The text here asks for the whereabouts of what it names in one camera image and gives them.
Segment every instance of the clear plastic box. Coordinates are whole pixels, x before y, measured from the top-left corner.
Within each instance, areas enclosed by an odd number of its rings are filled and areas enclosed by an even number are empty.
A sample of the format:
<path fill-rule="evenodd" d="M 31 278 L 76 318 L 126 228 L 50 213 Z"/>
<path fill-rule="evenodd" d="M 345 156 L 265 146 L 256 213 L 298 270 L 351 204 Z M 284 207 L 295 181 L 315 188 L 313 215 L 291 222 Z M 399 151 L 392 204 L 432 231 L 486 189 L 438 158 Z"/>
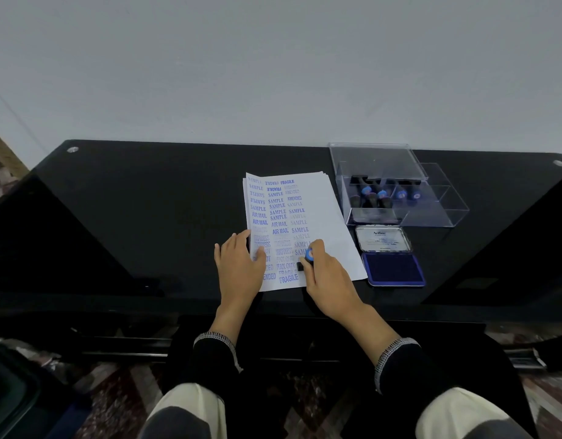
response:
<path fill-rule="evenodd" d="M 452 228 L 469 211 L 439 165 L 419 163 L 407 145 L 331 143 L 330 152 L 346 224 Z"/>

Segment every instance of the clear plastic lid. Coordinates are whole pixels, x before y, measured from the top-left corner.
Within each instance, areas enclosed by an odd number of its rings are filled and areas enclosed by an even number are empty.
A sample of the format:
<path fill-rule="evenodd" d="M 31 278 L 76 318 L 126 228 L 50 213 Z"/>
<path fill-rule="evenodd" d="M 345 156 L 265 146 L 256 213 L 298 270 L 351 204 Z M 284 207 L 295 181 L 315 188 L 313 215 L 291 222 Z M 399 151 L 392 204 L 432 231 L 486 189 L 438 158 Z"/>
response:
<path fill-rule="evenodd" d="M 334 171 L 344 176 L 372 176 L 426 180 L 427 176 L 409 145 L 330 143 Z"/>

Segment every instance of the wall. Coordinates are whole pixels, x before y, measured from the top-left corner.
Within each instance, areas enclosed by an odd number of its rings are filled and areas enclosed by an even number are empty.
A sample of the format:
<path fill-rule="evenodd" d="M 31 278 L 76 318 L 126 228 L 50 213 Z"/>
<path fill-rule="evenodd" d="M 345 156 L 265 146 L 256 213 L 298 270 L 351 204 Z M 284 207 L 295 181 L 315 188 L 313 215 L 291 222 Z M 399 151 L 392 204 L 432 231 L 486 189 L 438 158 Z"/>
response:
<path fill-rule="evenodd" d="M 562 0 L 0 0 L 0 135 L 562 152 Z"/>

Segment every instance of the ink pad lid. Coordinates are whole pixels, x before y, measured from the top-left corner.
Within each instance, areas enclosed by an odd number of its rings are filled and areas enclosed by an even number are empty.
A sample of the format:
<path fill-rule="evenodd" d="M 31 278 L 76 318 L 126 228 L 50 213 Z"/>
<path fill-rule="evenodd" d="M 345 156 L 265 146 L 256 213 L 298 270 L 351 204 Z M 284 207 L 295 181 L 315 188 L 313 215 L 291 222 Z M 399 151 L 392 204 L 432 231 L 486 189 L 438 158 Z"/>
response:
<path fill-rule="evenodd" d="M 361 225 L 355 229 L 360 250 L 366 253 L 411 252 L 411 242 L 401 227 Z"/>

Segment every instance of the stack of paper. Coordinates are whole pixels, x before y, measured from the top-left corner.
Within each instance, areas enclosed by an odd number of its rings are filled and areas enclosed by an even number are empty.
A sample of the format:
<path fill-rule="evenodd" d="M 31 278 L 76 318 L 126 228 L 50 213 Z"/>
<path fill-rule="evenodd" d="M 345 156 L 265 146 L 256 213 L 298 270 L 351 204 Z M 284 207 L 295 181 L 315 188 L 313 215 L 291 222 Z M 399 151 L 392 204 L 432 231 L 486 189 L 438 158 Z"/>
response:
<path fill-rule="evenodd" d="M 257 177 L 247 173 L 243 188 L 251 256 L 255 258 L 260 246 L 267 254 L 261 291 L 306 286 L 296 262 L 316 239 L 324 241 L 326 252 L 340 261 L 350 279 L 367 277 L 326 174 Z"/>

